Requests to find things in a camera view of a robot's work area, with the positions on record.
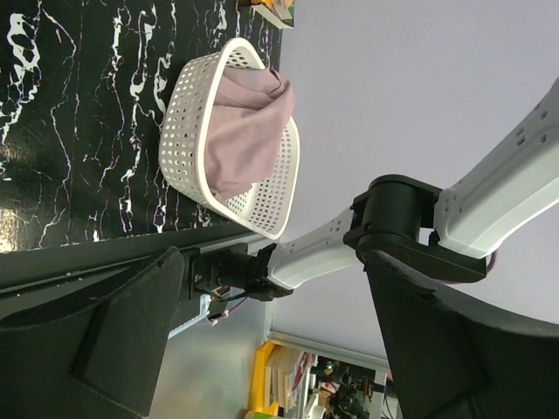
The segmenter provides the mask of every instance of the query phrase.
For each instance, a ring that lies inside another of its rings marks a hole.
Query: wire
[[[237,301],[238,299],[245,299],[248,297],[246,292],[241,292],[240,294],[233,295],[232,297],[228,297],[226,299],[219,298],[219,301],[222,303],[229,303],[230,301]]]
[[[232,307],[229,310],[225,310],[219,317],[214,317],[214,318],[207,318],[206,317],[206,319],[211,323],[212,326],[215,326],[221,319],[228,318],[231,315],[231,313],[233,313],[235,310],[237,310],[239,307],[241,307],[247,300],[248,300],[248,297],[244,297],[234,307]]]
[[[381,411],[382,415],[384,415],[384,406],[386,406],[386,410],[388,411],[388,417],[390,419],[394,419],[394,415],[392,415],[392,412],[390,412],[390,406],[388,404],[388,399],[386,397],[384,397],[383,408],[382,408],[382,411]]]

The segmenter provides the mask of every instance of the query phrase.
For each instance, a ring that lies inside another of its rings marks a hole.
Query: pink cloth
[[[272,175],[294,105],[291,84],[274,70],[225,68],[204,156],[208,185],[221,203]]]

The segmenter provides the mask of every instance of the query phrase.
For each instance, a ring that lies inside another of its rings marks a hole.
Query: white wall
[[[337,215],[379,175],[452,185],[559,76],[556,0],[300,0],[296,13],[281,71],[298,96],[302,161],[285,238]],[[460,288],[559,323],[558,216],[522,228],[490,278]],[[359,270],[278,300],[273,327],[384,354]]]

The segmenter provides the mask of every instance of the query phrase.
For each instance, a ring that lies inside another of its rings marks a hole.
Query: black marble table
[[[280,32],[237,0],[0,2],[0,253],[239,233],[157,162],[182,67],[235,37],[278,67]]]

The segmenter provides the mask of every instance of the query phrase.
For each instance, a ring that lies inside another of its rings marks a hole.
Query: laundry basket
[[[299,133],[291,118],[269,178],[254,183],[227,205],[214,198],[206,180],[204,151],[211,109],[226,66],[265,68],[252,45],[242,38],[232,39],[221,52],[191,60],[181,71],[165,115],[159,163],[169,185],[179,192],[275,240],[286,228],[291,211],[299,170]]]

